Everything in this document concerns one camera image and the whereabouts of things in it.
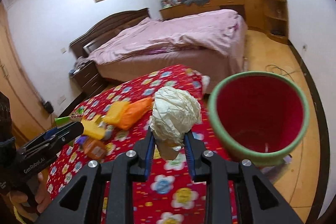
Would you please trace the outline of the dark clothes pile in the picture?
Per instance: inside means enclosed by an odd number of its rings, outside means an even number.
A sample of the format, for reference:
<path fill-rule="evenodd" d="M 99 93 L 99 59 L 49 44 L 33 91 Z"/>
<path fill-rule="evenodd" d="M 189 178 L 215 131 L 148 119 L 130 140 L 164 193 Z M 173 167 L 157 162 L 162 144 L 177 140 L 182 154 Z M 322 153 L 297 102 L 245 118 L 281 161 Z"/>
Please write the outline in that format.
<path fill-rule="evenodd" d="M 181 4 L 186 6 L 191 6 L 195 4 L 197 6 L 204 6 L 205 4 L 209 3 L 210 0 L 180 0 Z"/>

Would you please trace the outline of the orange small box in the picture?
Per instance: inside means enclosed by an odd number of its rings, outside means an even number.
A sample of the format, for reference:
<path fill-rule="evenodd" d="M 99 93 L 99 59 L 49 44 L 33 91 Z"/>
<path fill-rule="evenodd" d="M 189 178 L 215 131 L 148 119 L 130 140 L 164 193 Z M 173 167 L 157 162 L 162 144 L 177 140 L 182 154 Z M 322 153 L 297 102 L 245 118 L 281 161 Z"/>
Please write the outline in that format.
<path fill-rule="evenodd" d="M 98 161 L 102 160 L 107 154 L 105 144 L 94 138 L 86 139 L 83 144 L 83 151 L 90 159 Z"/>

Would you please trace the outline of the red floral quilt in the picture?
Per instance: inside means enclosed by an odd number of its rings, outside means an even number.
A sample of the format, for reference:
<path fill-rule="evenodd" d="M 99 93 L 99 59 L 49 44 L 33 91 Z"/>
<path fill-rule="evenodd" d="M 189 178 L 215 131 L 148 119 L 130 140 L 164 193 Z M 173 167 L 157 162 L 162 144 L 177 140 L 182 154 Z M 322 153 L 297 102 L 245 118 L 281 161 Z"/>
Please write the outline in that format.
<path fill-rule="evenodd" d="M 135 102 L 153 97 L 164 86 L 189 92 L 201 105 L 202 120 L 192 128 L 195 139 L 205 143 L 207 149 L 224 159 L 228 152 L 215 136 L 202 101 L 202 75 L 184 65 L 173 65 L 133 79 L 102 92 L 77 105 L 75 112 L 83 113 L 87 120 L 105 115 L 113 102 Z M 89 157 L 80 144 L 65 145 L 58 159 L 50 166 L 46 188 L 55 198 L 59 192 L 86 165 Z M 162 159 L 155 151 L 151 174 L 147 182 L 133 184 L 133 210 L 135 223 L 203 223 L 205 216 L 206 184 L 193 182 L 184 151 L 176 159 Z"/>

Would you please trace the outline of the wooden wardrobe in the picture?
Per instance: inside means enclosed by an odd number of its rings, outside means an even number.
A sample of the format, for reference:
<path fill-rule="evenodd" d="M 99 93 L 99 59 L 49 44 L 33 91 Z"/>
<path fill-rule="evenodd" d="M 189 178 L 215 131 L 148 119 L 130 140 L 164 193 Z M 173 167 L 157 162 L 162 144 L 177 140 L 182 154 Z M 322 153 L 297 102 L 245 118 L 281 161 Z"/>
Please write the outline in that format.
<path fill-rule="evenodd" d="M 18 145 L 51 128 L 51 115 L 43 108 L 21 67 L 1 4 L 1 92 L 9 98 L 14 136 Z"/>

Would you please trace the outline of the pink bed with duvet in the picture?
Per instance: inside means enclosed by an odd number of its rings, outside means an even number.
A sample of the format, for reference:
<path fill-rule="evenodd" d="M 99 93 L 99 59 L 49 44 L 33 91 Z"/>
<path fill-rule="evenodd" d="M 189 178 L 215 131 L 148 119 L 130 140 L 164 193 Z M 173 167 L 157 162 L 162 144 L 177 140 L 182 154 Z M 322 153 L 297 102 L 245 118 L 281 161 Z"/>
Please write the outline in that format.
<path fill-rule="evenodd" d="M 247 25 L 234 10 L 172 20 L 146 18 L 89 54 L 102 77 L 128 81 L 172 65 L 184 65 L 216 85 L 243 70 Z"/>

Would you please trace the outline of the yellow foam net sleeve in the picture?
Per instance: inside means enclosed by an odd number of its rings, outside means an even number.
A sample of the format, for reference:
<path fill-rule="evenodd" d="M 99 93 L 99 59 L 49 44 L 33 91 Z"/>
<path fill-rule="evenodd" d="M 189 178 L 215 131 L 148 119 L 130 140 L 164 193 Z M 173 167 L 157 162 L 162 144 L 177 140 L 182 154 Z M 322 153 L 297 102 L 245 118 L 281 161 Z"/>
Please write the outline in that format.
<path fill-rule="evenodd" d="M 109 106 L 108 111 L 104 115 L 95 114 L 92 118 L 82 119 L 83 134 L 97 140 L 109 139 L 114 128 L 119 125 L 121 117 L 129 105 L 130 102 L 116 101 Z"/>

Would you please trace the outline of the white paper ball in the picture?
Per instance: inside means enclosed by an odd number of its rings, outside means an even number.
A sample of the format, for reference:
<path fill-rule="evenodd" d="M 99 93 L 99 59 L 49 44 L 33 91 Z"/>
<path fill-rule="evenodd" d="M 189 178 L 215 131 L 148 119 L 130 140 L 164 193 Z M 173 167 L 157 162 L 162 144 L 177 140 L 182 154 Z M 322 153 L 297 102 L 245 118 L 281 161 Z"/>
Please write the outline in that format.
<path fill-rule="evenodd" d="M 158 89 L 149 127 L 161 158 L 176 159 L 184 146 L 185 134 L 201 120 L 201 105 L 189 92 L 169 86 Z"/>

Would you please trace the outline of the orange plastic bag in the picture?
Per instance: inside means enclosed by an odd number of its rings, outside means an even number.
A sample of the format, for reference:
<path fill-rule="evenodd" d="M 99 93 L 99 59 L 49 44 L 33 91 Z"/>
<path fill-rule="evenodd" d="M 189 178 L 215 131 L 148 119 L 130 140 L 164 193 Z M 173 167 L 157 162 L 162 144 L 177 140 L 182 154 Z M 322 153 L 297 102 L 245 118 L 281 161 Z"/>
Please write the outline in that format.
<path fill-rule="evenodd" d="M 130 129 L 139 119 L 152 109 L 153 99 L 151 97 L 142 98 L 129 104 L 122 111 L 117 127 L 122 130 Z"/>

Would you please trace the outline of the dark wooden headboard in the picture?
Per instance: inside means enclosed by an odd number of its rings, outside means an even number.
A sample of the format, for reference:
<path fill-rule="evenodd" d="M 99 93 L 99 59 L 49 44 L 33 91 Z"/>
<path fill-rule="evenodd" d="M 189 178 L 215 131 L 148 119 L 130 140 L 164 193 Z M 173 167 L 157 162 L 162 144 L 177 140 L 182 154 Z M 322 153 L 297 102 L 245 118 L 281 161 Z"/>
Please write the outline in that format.
<path fill-rule="evenodd" d="M 133 11 L 118 12 L 96 23 L 85 34 L 70 43 L 70 49 L 76 58 L 88 57 L 89 53 L 84 47 L 93 42 L 100 44 L 99 47 L 117 36 L 121 31 L 131 28 L 143 19 L 149 18 L 149 9 L 144 8 Z"/>

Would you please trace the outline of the red bin green rim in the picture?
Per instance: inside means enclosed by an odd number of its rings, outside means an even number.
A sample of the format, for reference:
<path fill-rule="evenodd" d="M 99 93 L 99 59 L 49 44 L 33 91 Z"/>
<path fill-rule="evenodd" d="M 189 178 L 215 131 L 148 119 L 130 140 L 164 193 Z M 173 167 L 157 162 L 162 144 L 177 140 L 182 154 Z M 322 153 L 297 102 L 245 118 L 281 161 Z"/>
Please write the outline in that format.
<path fill-rule="evenodd" d="M 302 141 L 310 115 L 297 84 L 262 71 L 222 80 L 210 94 L 208 111 L 213 131 L 226 150 L 257 167 L 280 165 Z"/>

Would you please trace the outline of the dark wooden nightstand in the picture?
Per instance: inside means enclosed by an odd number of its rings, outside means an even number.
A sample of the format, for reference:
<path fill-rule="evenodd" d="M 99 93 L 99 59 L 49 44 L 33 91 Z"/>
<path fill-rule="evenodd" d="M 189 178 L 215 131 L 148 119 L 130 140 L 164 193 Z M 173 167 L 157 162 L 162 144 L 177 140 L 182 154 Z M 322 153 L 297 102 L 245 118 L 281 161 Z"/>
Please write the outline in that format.
<path fill-rule="evenodd" d="M 81 68 L 72 69 L 69 75 L 79 85 L 86 98 L 101 93 L 108 86 L 107 81 L 100 75 L 92 61 Z"/>

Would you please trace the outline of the long wooden desk cabinet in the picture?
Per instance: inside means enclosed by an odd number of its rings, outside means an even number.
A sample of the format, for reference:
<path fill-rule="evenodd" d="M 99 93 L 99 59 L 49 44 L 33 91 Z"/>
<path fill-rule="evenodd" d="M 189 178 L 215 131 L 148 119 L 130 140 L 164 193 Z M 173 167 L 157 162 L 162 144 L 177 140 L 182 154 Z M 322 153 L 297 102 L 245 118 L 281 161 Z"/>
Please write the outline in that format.
<path fill-rule="evenodd" d="M 164 20 L 169 20 L 222 9 L 237 11 L 250 30 L 262 32 L 275 42 L 288 44 L 286 0 L 209 0 L 201 6 L 178 4 L 159 12 Z"/>

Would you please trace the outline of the black wall charger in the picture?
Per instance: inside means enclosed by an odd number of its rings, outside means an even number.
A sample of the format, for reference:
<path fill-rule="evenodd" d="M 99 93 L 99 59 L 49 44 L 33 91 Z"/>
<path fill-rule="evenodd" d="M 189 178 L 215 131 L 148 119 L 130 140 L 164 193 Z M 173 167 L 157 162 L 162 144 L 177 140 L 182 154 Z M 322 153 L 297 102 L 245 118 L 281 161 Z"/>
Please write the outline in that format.
<path fill-rule="evenodd" d="M 54 107 L 52 106 L 50 101 L 41 101 L 41 104 L 44 108 L 44 110 L 48 113 L 48 114 L 52 114 L 54 112 Z"/>

